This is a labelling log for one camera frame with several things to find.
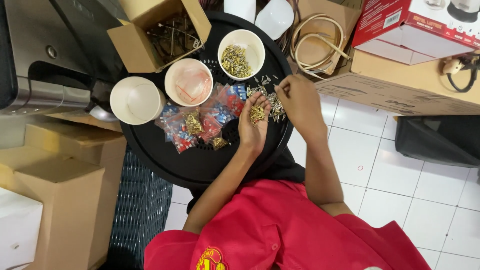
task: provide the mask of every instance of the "white tile floor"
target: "white tile floor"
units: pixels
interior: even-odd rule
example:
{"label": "white tile floor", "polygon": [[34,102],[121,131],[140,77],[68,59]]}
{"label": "white tile floor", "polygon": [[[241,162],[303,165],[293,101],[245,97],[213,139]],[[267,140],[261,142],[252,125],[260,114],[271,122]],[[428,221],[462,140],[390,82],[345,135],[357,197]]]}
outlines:
{"label": "white tile floor", "polygon": [[[432,270],[480,270],[478,169],[444,166],[395,151],[394,113],[321,95],[328,144],[345,202],[373,227],[395,220]],[[305,165],[296,130],[288,143]],[[192,196],[175,186],[167,230],[181,229]]]}

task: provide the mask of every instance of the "black round tray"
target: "black round tray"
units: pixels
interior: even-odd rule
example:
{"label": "black round tray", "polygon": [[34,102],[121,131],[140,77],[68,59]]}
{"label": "black round tray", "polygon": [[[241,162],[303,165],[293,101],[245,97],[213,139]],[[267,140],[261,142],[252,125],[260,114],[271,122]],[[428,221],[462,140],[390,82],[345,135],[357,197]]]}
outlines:
{"label": "black round tray", "polygon": [[[268,75],[272,79],[270,84],[265,85],[269,93],[274,91],[273,84],[278,85],[283,78],[292,73],[287,59],[278,45],[254,24],[223,12],[206,11],[205,13],[212,24],[212,30],[205,44],[205,50],[193,55],[192,58],[202,61],[212,70],[215,82],[220,82],[223,85],[241,83],[227,77],[217,61],[217,50],[220,41],[226,34],[237,29],[250,30],[264,42],[265,63],[256,77],[258,80],[261,80],[262,76]],[[167,69],[157,74],[135,75],[151,80],[159,89],[165,92],[164,79],[166,73]],[[251,78],[245,81],[245,83],[252,87],[257,87],[262,82],[257,83],[254,78]],[[211,145],[200,142],[196,148],[190,148],[181,154],[177,152],[173,143],[165,142],[164,131],[155,126],[153,121],[143,125],[128,125],[121,122],[121,127],[133,152],[149,169],[161,178],[186,188],[198,188],[209,185],[231,160],[240,142],[238,120],[230,121],[222,129],[223,137],[231,145],[214,151]],[[279,123],[275,123],[270,119],[264,150],[250,168],[246,179],[256,177],[278,158],[287,146],[292,130],[293,125],[288,118]]]}

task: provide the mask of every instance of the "kettle box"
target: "kettle box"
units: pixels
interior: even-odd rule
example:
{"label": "kettle box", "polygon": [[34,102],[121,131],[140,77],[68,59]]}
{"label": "kettle box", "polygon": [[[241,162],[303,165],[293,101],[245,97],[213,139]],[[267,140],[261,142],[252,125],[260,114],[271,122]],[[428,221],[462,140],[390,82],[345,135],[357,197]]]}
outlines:
{"label": "kettle box", "polygon": [[480,49],[480,0],[365,0],[356,49],[417,64]]}

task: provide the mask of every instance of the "black bag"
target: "black bag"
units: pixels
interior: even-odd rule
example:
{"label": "black bag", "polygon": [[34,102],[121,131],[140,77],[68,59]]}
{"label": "black bag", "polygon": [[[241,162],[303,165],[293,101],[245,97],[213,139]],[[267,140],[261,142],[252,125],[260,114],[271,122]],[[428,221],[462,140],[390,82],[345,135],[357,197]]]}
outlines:
{"label": "black bag", "polygon": [[400,116],[395,148],[431,163],[480,167],[480,115]]}

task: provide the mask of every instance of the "hand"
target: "hand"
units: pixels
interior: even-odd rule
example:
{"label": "hand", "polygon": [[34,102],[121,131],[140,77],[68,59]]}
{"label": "hand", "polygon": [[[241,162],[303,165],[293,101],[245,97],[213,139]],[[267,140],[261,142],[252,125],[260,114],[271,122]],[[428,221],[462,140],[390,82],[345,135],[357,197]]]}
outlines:
{"label": "hand", "polygon": [[[265,113],[265,118],[260,120],[256,126],[253,126],[250,120],[250,110],[253,105],[260,105]],[[264,149],[265,139],[267,137],[268,115],[270,114],[271,108],[272,106],[267,98],[262,95],[262,93],[257,92],[247,99],[240,115],[240,148],[251,152],[255,155],[255,158],[258,157]]]}
{"label": "hand", "polygon": [[313,82],[299,74],[290,75],[275,86],[275,92],[288,118],[305,141],[307,138],[318,139],[319,134],[326,135],[320,97]]}

